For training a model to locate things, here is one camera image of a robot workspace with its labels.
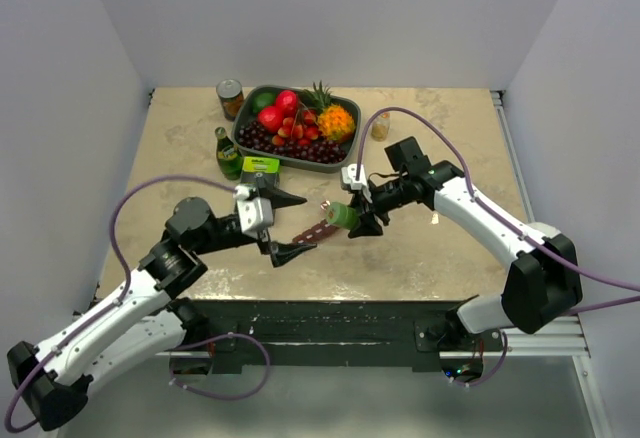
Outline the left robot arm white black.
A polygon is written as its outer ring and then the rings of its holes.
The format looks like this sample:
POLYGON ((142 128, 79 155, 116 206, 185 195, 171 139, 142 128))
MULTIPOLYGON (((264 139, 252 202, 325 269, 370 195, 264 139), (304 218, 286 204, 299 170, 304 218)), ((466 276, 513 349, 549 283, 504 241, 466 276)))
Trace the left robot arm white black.
POLYGON ((218 217, 206 200, 186 197, 175 205, 160 240, 124 280, 70 325, 37 344, 21 341, 7 354, 15 393, 4 417, 10 433, 12 415, 24 402, 33 424, 57 430, 74 419, 109 381, 152 356, 173 349, 196 350, 207 338, 207 320, 183 297, 206 272, 201 256, 257 245, 275 267, 310 250, 304 243, 271 239, 279 208, 298 206, 305 198, 269 183, 225 186, 234 211, 218 217))

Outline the green pill bottle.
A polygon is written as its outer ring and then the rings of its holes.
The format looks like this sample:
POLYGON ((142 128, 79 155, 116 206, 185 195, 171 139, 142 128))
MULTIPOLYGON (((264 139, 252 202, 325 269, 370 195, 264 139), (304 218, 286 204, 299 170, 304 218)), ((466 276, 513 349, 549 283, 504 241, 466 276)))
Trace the green pill bottle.
POLYGON ((354 208, 335 201, 326 208, 326 220, 330 225, 346 230, 352 230, 359 224, 359 216, 354 208))

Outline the red weekly pill organizer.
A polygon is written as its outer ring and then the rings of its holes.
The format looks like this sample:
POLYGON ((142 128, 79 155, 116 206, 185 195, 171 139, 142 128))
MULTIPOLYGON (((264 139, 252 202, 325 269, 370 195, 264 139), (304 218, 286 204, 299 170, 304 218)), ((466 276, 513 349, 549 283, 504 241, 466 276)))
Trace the red weekly pill organizer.
POLYGON ((338 231, 338 227, 330 224, 326 218, 330 204, 331 202, 329 200, 325 200, 321 203, 320 207, 323 212, 322 220, 296 235, 292 239, 294 244, 317 244, 338 231))

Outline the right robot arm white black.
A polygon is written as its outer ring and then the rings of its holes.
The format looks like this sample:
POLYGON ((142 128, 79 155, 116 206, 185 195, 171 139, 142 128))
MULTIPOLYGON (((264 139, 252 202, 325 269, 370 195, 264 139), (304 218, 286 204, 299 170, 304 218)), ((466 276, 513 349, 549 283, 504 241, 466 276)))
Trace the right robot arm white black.
POLYGON ((573 242, 545 224, 525 224, 496 206, 449 161, 432 163, 410 137, 386 148, 391 180, 376 185, 357 164, 341 171, 356 219, 352 238, 380 236, 390 212, 417 203, 450 219, 479 242, 507 272, 502 292, 474 296, 447 312, 437 333, 459 351, 481 333, 515 327, 533 334, 583 298, 573 242))

